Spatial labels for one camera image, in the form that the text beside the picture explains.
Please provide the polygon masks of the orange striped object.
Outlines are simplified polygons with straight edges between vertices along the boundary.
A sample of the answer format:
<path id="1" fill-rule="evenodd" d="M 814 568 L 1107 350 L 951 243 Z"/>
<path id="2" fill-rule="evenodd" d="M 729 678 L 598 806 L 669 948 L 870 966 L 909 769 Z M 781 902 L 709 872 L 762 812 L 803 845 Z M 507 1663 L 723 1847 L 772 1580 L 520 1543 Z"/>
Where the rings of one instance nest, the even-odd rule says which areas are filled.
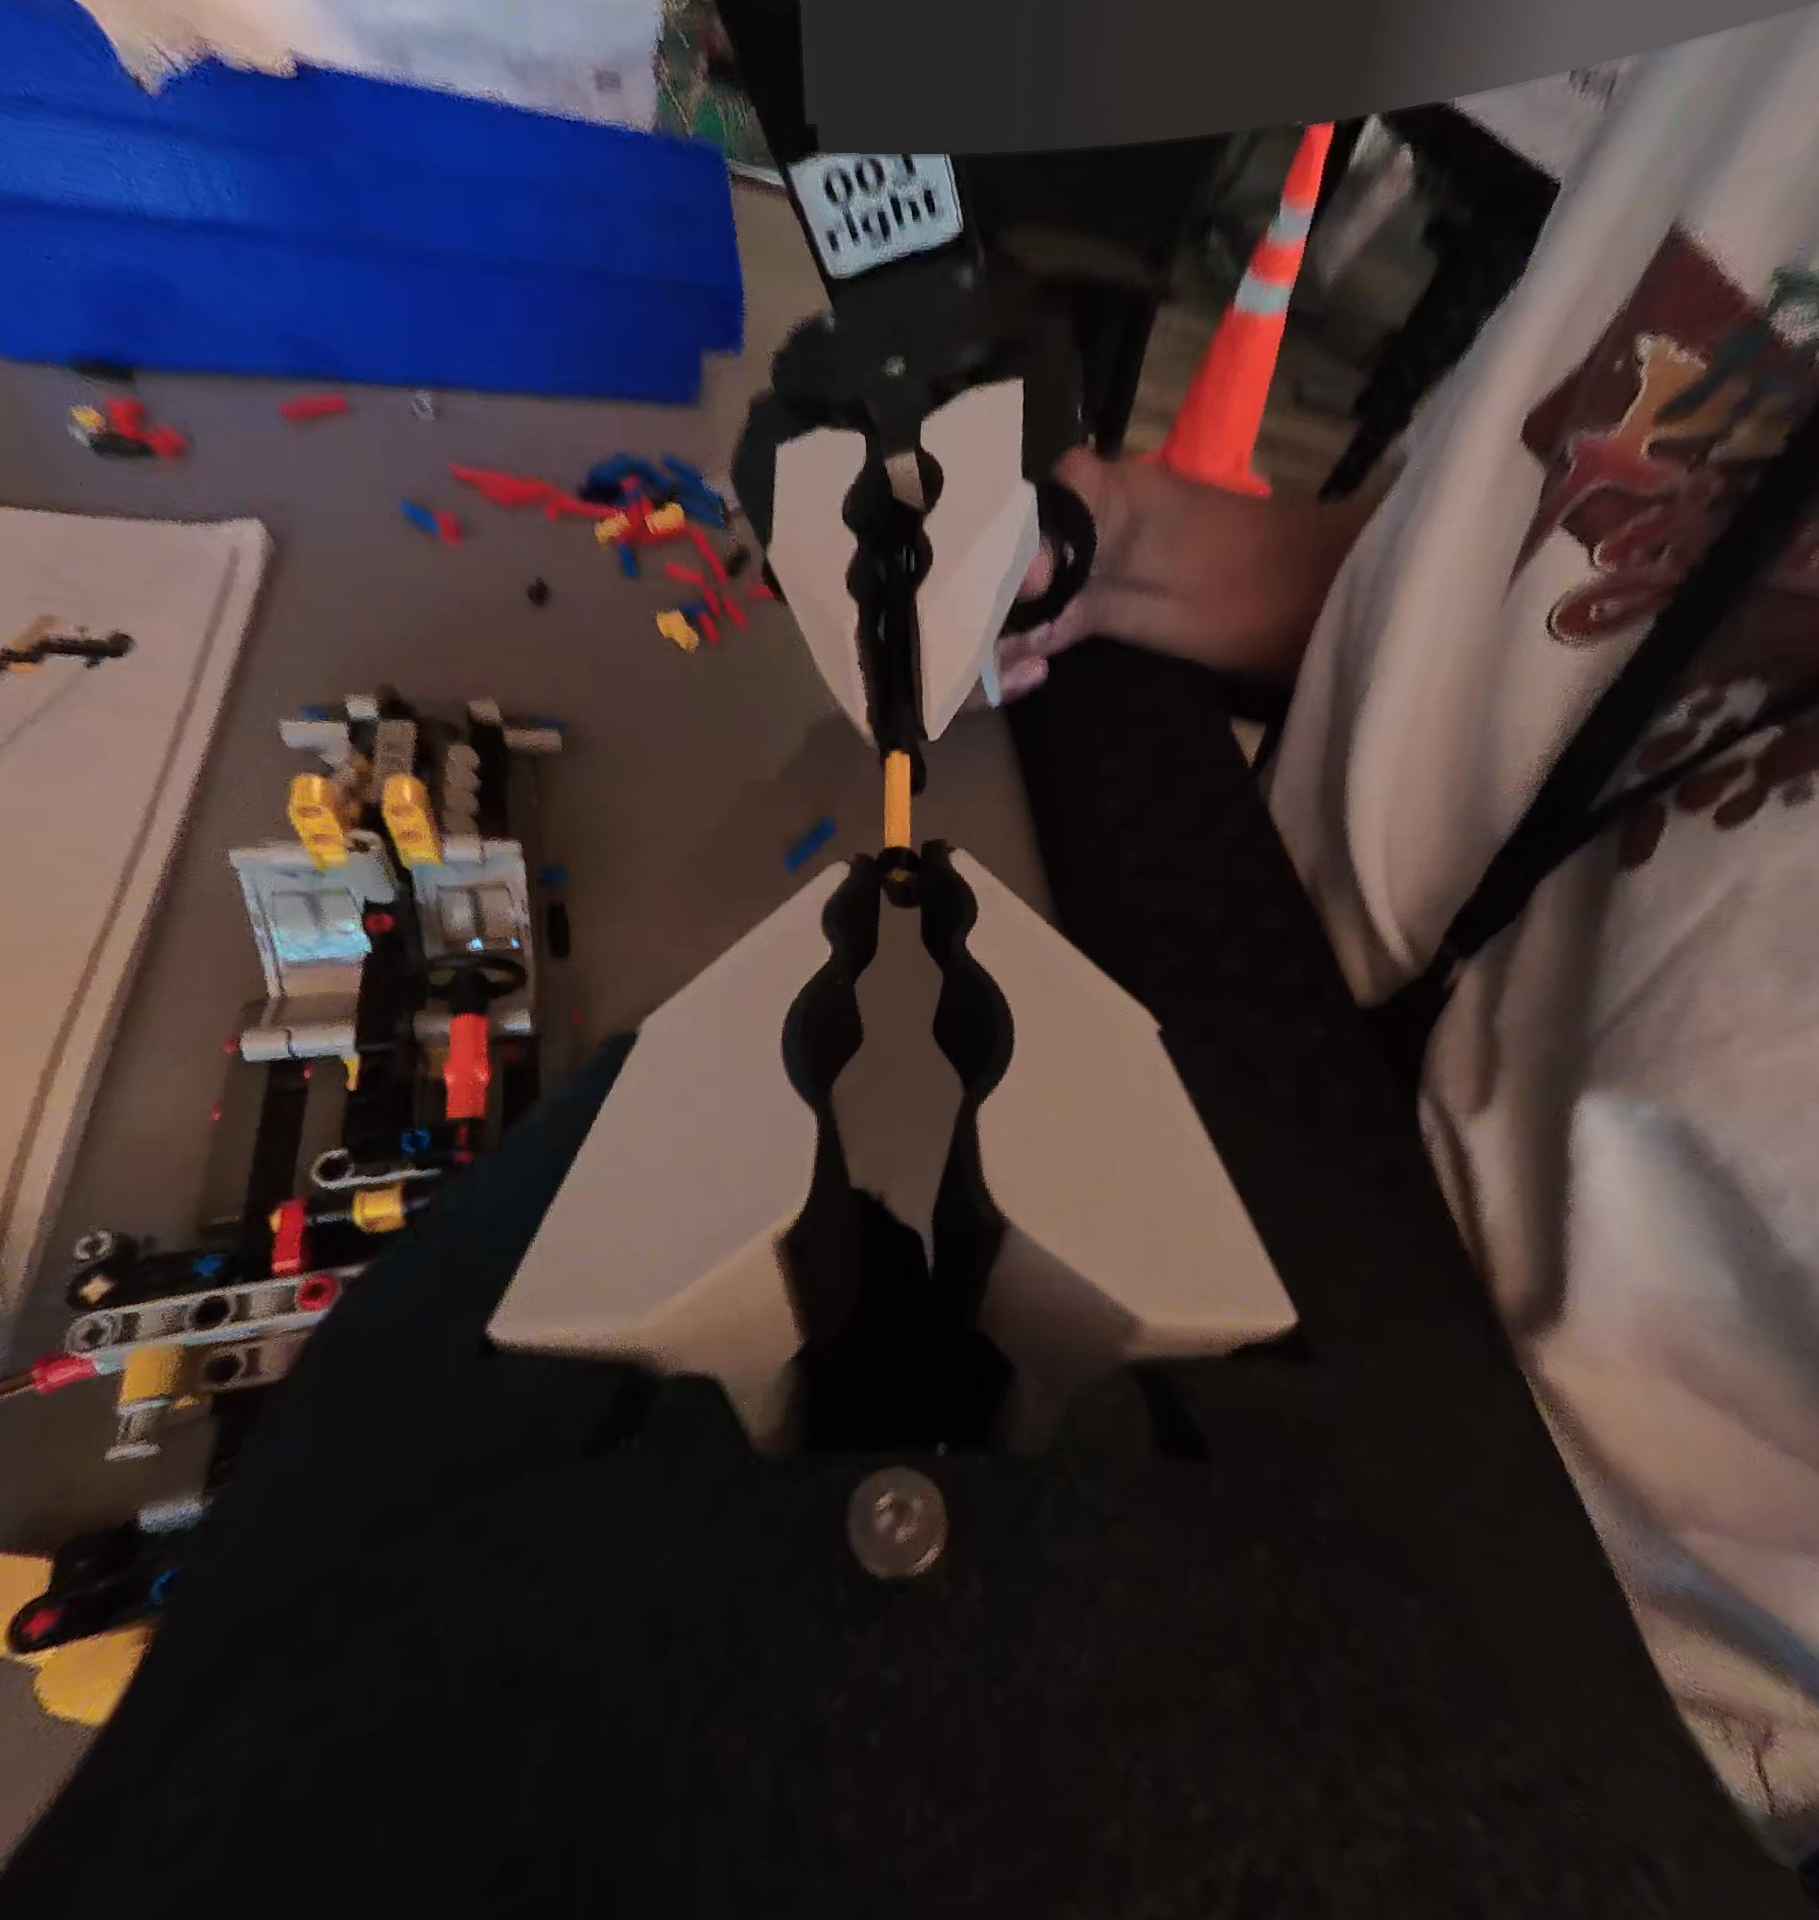
<path id="1" fill-rule="evenodd" d="M 1277 216 L 1239 281 L 1164 445 L 1148 454 L 1151 466 L 1242 498 L 1271 498 L 1274 489 L 1260 474 L 1260 435 L 1334 131 L 1334 122 L 1307 126 L 1283 180 Z"/>

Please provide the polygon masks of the lego instruction booklet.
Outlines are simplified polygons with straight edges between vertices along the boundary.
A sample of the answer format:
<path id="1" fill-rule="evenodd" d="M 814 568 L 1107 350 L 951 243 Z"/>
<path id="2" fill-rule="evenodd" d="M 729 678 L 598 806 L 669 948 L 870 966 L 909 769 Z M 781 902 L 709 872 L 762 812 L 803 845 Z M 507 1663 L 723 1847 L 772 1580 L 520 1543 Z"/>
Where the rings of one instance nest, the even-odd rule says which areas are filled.
<path id="1" fill-rule="evenodd" d="M 0 508 L 0 1300 L 22 1303 L 271 568 L 259 520 Z"/>

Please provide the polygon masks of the black perforated panel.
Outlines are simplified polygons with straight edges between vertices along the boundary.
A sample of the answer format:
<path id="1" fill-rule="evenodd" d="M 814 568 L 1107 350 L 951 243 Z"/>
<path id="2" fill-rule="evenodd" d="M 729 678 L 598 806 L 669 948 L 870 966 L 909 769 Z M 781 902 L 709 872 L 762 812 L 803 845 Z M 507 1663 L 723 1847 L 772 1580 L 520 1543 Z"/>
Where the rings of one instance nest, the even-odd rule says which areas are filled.
<path id="1" fill-rule="evenodd" d="M 1170 1019 L 1304 1334 L 1175 1368 L 1107 1508 L 1017 1917 L 1808 1917 L 1711 1787 L 1316 925 L 1228 696 L 1099 642 L 1014 723 L 1079 951 Z"/>

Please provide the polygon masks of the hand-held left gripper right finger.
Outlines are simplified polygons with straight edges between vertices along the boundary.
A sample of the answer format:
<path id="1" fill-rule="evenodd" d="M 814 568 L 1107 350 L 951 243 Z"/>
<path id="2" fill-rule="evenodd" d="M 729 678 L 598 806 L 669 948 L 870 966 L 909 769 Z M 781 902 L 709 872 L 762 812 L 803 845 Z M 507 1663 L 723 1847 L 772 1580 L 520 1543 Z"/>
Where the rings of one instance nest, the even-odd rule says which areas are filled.
<path id="1" fill-rule="evenodd" d="M 1158 1016 L 948 845 L 921 851 L 921 943 L 960 1085 L 936 1280 L 1012 1367 L 999 1441 L 1040 1452 L 1094 1385 L 1295 1334 Z"/>

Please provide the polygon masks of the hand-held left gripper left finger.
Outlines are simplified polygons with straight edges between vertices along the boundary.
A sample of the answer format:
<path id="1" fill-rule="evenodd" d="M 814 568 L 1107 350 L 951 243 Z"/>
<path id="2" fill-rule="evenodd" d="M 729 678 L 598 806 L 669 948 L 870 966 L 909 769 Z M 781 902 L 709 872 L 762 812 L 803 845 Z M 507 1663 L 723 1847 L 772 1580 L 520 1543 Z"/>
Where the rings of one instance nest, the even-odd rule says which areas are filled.
<path id="1" fill-rule="evenodd" d="M 832 1095 L 879 906 L 870 855 L 832 863 L 635 1028 L 495 1349 L 709 1382 L 754 1447 L 785 1447 L 803 1349 L 851 1300 Z"/>

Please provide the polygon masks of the person's right hand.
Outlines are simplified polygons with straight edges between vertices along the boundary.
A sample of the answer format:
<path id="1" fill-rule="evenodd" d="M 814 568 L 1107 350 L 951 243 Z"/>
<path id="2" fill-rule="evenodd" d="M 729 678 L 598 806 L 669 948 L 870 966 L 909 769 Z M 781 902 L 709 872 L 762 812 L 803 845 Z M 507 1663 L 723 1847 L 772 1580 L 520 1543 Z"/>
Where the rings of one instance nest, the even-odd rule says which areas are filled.
<path id="1" fill-rule="evenodd" d="M 1091 451 L 1067 454 L 1057 480 L 1091 517 L 1090 578 L 1063 615 L 999 639 L 990 706 L 1037 691 L 1054 660 L 1087 639 L 1115 639 L 1204 667 L 1260 660 L 1249 578 L 1267 498 Z"/>

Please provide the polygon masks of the blue plastic bin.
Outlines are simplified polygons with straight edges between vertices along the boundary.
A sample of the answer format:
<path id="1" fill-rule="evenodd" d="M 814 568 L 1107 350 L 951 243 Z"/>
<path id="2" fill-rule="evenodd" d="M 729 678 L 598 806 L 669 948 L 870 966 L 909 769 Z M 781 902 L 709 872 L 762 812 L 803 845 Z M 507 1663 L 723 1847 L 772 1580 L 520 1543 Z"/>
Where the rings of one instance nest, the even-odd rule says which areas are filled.
<path id="1" fill-rule="evenodd" d="M 744 331 L 714 149 L 0 3 L 0 357 L 687 407 Z"/>

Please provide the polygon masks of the pile of red blue pins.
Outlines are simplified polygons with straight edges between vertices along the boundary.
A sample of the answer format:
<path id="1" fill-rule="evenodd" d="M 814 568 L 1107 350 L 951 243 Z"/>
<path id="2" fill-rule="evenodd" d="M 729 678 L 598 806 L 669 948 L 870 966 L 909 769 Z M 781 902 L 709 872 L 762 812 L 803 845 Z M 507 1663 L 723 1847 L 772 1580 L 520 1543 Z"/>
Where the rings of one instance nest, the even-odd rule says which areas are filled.
<path id="1" fill-rule="evenodd" d="M 574 489 L 471 463 L 451 463 L 447 478 L 493 509 L 587 527 L 629 583 L 644 583 L 644 559 L 660 553 L 657 569 L 680 599 L 657 611 L 654 629 L 687 656 L 717 651 L 729 632 L 747 632 L 753 605 L 779 605 L 772 575 L 735 532 L 736 504 L 680 457 L 651 463 L 617 454 L 587 469 Z"/>

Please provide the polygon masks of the red and black lego pieces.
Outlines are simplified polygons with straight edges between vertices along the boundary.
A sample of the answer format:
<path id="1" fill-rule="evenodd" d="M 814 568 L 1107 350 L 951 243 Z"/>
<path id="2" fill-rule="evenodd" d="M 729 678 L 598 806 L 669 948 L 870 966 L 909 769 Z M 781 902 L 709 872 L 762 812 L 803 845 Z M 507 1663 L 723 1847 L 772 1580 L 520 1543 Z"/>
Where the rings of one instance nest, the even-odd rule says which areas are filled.
<path id="1" fill-rule="evenodd" d="M 117 463 L 176 463 L 191 451 L 189 438 L 168 423 L 156 423 L 147 402 L 134 396 L 77 402 L 68 408 L 68 432 L 77 445 L 101 459 Z"/>

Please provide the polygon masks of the crumpled white paper bags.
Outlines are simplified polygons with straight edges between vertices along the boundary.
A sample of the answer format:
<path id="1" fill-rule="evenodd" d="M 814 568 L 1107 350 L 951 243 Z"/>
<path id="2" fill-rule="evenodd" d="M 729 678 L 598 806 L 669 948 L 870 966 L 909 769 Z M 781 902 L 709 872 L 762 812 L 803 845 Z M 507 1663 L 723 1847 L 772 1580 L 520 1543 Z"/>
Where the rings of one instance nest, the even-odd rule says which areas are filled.
<path id="1" fill-rule="evenodd" d="M 660 3 L 83 3 L 149 89 L 313 65 L 583 122 L 657 122 Z"/>

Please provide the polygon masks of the lego car chassis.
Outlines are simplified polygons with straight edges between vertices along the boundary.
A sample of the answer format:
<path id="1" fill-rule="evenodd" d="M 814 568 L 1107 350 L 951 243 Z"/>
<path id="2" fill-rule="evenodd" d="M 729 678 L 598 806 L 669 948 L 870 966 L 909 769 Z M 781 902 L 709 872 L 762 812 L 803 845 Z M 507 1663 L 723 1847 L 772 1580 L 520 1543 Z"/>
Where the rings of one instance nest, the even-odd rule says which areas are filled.
<path id="1" fill-rule="evenodd" d="M 229 854 L 265 995 L 229 1037 L 217 1168 L 186 1247 L 92 1229 L 68 1253 L 55 1350 L 0 1405 L 110 1385 L 107 1464 L 210 1419 L 204 1481 L 50 1554 L 0 1551 L 0 1663 L 46 1717 L 101 1729 L 156 1638 L 252 1428 L 346 1291 L 538 1101 L 538 940 L 556 884 L 514 834 L 556 723 L 489 697 L 428 712 L 392 688 L 280 724 L 313 758 L 284 842 Z"/>

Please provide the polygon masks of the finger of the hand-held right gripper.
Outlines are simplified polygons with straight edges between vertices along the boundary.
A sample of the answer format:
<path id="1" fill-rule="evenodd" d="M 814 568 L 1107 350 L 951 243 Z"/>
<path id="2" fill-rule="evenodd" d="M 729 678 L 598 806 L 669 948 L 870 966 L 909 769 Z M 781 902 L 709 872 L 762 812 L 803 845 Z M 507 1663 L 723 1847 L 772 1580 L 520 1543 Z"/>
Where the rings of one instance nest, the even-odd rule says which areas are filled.
<path id="1" fill-rule="evenodd" d="M 1024 381 L 975 384 L 933 408 L 920 463 L 936 474 L 921 517 L 930 548 L 920 587 L 921 732 L 940 739 L 994 678 L 997 642 L 1040 553 L 1037 496 L 1024 474 Z"/>
<path id="2" fill-rule="evenodd" d="M 781 442 L 768 559 L 830 697 L 873 745 L 858 605 L 851 590 L 857 533 L 848 524 L 848 498 L 866 459 L 867 442 L 858 432 L 806 432 Z"/>

